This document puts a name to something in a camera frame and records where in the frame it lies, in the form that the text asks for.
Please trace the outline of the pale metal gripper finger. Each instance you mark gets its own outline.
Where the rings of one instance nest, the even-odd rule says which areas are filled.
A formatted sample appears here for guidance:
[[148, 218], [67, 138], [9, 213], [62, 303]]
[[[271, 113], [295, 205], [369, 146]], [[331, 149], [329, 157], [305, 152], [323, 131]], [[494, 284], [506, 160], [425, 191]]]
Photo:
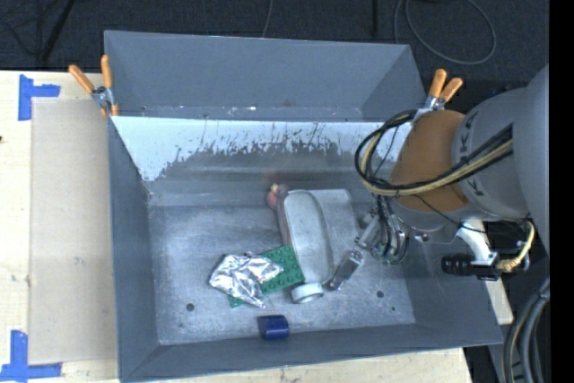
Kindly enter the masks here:
[[355, 239], [355, 244], [361, 248], [368, 248], [377, 233], [377, 216], [365, 215], [359, 219], [360, 233]]
[[357, 249], [348, 249], [341, 254], [333, 254], [332, 267], [323, 282], [329, 291], [340, 291], [363, 264], [363, 254]]

